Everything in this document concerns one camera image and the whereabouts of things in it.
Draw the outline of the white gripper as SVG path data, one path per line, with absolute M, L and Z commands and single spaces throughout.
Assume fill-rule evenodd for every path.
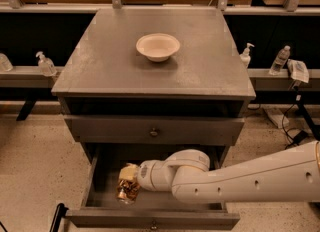
M 155 181 L 153 180 L 153 168 L 157 164 L 156 160 L 147 160 L 140 164 L 127 164 L 120 170 L 119 178 L 123 180 L 135 180 L 139 185 L 149 191 L 157 191 Z

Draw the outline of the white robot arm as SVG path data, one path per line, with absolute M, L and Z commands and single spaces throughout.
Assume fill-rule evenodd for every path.
M 183 203 L 320 201 L 320 143 L 211 171 L 205 153 L 182 150 L 166 160 L 122 168 L 117 199 L 133 203 L 141 188 L 170 192 Z

